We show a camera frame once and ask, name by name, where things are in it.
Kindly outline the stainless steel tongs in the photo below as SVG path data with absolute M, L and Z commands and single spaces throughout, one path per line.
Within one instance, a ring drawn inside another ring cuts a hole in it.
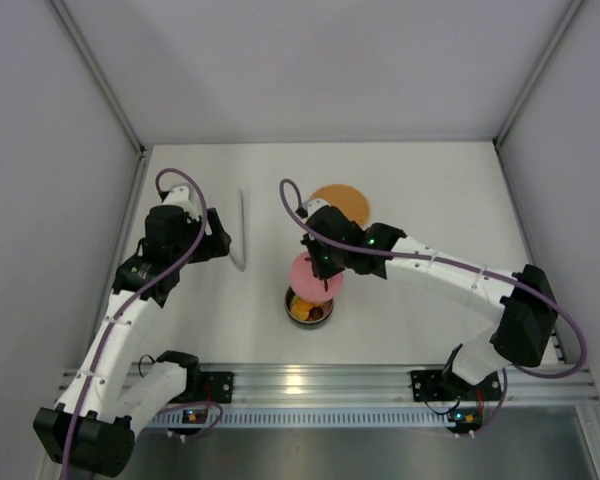
M 238 233 L 233 240 L 230 258 L 234 267 L 244 273 L 247 266 L 247 246 L 246 246 L 246 197 L 242 187 L 238 188 Z

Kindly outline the pink lunch box lid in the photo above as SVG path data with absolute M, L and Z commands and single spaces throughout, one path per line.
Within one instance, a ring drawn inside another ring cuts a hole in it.
M 314 276 L 308 253 L 301 253 L 291 264 L 290 287 L 303 300 L 325 303 L 332 300 L 342 289 L 344 274 L 338 273 L 327 280 Z

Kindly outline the orange round cookie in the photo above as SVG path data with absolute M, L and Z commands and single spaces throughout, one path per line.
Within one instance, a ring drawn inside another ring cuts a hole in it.
M 314 307 L 314 304 L 303 299 L 299 299 L 296 302 L 296 307 L 302 311 L 310 311 Z

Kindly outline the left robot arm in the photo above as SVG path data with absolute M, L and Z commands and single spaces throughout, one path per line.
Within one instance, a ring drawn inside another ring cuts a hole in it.
M 180 205 L 150 210 L 145 236 L 121 264 L 105 317 L 80 369 L 54 407 L 42 407 L 33 429 L 49 458 L 115 478 L 131 458 L 141 431 L 169 404 L 182 404 L 202 423 L 230 394 L 202 373 L 197 356 L 167 350 L 130 389 L 127 373 L 148 327 L 190 263 L 225 257 L 231 238 L 215 209 L 197 215 Z

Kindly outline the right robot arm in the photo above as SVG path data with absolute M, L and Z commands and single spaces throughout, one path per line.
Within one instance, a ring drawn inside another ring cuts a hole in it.
M 490 327 L 452 350 L 443 369 L 448 379 L 477 385 L 510 365 L 541 365 L 557 320 L 543 270 L 525 265 L 520 272 L 491 271 L 464 263 L 396 227 L 374 223 L 362 228 L 323 200 L 307 201 L 295 213 L 306 227 L 301 243 L 322 283 L 346 270 L 407 282 L 490 321 Z

